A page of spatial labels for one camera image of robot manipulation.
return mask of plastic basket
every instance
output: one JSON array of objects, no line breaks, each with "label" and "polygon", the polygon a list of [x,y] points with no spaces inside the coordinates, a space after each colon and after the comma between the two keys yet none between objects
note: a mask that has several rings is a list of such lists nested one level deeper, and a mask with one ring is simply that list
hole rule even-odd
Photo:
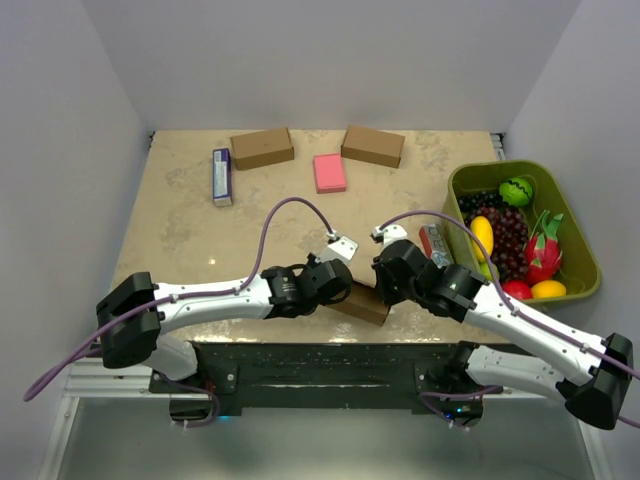
[{"label": "plastic basket", "polygon": [[[592,295],[600,286],[600,267],[553,175],[542,165],[528,160],[463,165],[449,177],[444,213],[462,220],[463,215],[458,207],[460,196],[483,190],[496,191],[500,183],[512,177],[522,177],[533,187],[533,201],[521,209],[529,227],[535,225],[544,210],[549,210],[552,215],[564,214],[558,229],[558,242],[564,252],[562,267],[553,278],[567,287],[567,295],[527,300],[525,303],[534,307],[553,307]],[[445,235],[456,262],[479,271],[480,266],[467,234],[455,225],[445,222]]]}]

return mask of gray wall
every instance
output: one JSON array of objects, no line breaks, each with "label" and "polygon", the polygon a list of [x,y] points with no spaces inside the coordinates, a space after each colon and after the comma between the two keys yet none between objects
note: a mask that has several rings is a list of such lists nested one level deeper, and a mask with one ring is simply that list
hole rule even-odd
[{"label": "gray wall", "polygon": [[[507,134],[512,158],[540,161],[567,193],[604,274],[567,322],[640,345],[640,3],[584,0]],[[633,383],[624,414],[640,420]],[[638,435],[604,434],[616,477],[638,478]]]},{"label": "gray wall", "polygon": [[579,0],[82,0],[153,128],[504,131]]},{"label": "gray wall", "polygon": [[77,0],[0,7],[0,471],[37,475],[61,382],[22,394],[95,330],[146,134]]}]

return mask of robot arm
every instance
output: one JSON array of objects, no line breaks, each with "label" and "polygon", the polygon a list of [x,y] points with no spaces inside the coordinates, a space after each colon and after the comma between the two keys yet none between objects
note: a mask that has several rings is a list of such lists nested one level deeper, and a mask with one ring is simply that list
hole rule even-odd
[{"label": "robot arm", "polygon": [[[432,376],[450,389],[459,383],[502,385],[562,400],[574,416],[598,428],[615,426],[631,378],[604,362],[589,349],[632,366],[632,344],[613,334],[606,339],[568,327],[523,303],[509,298],[508,308],[495,286],[461,265],[438,268],[398,225],[375,228],[383,244],[374,258],[376,289],[393,305],[416,302],[432,314],[475,325],[509,339],[533,356],[506,354],[462,342],[454,360]],[[526,314],[535,322],[517,315]],[[554,335],[560,332],[582,345]]]},{"label": "robot arm", "polygon": [[[183,380],[198,370],[197,352],[189,342],[167,333],[199,323],[233,318],[295,318],[310,315],[318,305],[346,298],[352,277],[348,265],[358,244],[332,234],[319,255],[306,264],[271,267],[245,288],[246,278],[198,285],[153,283],[148,272],[123,281],[96,307],[98,323],[106,325],[119,314],[161,298],[172,301],[143,311],[101,336],[103,365],[124,368],[143,364],[171,380]],[[236,290],[227,295],[211,292]]]}]

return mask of pink block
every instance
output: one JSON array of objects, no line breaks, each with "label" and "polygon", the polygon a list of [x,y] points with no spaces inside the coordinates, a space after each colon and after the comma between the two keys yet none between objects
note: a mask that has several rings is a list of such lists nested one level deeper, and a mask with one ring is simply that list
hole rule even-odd
[{"label": "pink block", "polygon": [[342,157],[339,153],[313,157],[313,172],[318,193],[344,192],[347,189]]}]

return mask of cardboard box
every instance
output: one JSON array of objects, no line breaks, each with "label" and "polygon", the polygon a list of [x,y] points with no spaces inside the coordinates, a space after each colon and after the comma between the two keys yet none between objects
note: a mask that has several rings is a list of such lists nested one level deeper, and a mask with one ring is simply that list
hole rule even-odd
[{"label": "cardboard box", "polygon": [[382,303],[373,287],[355,280],[346,300],[327,307],[378,326],[384,324],[390,309]]},{"label": "cardboard box", "polygon": [[293,145],[286,127],[231,137],[233,161],[238,170],[293,160]]},{"label": "cardboard box", "polygon": [[228,148],[213,151],[213,203],[217,207],[233,205],[231,200],[231,154]]},{"label": "cardboard box", "polygon": [[398,168],[403,146],[402,135],[349,125],[341,153],[345,158]]}]

